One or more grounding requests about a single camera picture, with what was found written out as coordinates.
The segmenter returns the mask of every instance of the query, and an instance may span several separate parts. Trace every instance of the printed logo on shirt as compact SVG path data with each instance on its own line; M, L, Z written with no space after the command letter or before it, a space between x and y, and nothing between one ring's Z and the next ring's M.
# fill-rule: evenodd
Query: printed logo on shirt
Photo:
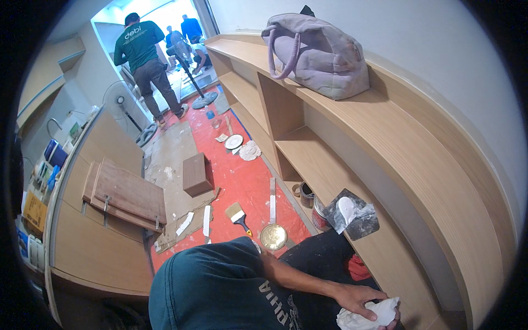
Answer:
M266 299L269 301L271 307L275 307L274 313L277 316L277 321L288 328L288 330L302 330L299 319L299 312L297 307L294 304L293 296L288 297L288 305L290 306L290 311L285 312L282 309L282 302L279 301L279 297L271 291L269 286L269 281L266 280L259 286L259 291L261 293L267 293Z
M134 40L135 38L139 37L142 34L145 34L148 30L141 30L141 26L136 27L135 29L132 29L125 34L125 42L123 44L128 44L130 41Z

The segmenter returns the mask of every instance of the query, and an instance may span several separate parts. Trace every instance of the bag handle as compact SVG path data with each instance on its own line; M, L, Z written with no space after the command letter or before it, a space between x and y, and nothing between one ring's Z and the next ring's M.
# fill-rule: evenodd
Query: bag handle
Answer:
M273 43L275 41L275 29L269 32L269 41L268 41L268 65L269 65L269 74L273 79L282 80L292 72L294 67L297 65L297 60L299 59L299 50L300 50L300 33L295 34L294 49L291 53L291 56L288 60L288 63L284 67L284 70L280 75L276 75L275 61L273 59Z

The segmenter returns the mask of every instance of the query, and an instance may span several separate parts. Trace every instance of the blue shirt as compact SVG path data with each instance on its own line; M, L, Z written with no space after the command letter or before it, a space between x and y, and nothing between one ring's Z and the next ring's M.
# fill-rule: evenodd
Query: blue shirt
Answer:
M150 289L153 330L301 328L292 291L265 278L247 236L170 257Z
M184 39L191 39L195 35L202 35L202 28L198 23L198 20L195 18L187 18L183 20L182 24L182 34Z

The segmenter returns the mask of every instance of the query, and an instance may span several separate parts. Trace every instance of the standing fan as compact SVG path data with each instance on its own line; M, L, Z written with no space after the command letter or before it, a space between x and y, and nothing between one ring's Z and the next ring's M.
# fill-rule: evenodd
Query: standing fan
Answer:
M143 147L147 142L152 139L156 131L158 130L158 125L153 122L148 125L147 128L141 129L137 122L132 118L130 112L136 107L137 101L132 91L134 86L131 83L125 80L119 80L111 84L105 92L105 95L102 98L102 101L116 120L123 119L125 116L130 119L130 121L137 127L139 130L139 135L136 138L136 143Z

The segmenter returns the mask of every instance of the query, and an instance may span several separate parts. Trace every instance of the cardboard box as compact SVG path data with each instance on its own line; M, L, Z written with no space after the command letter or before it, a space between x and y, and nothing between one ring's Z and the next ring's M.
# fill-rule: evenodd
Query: cardboard box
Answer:
M27 219L27 225L30 230L40 235L44 232L44 223L46 222L46 212L48 207L42 203L31 191L27 192L26 203L22 215Z

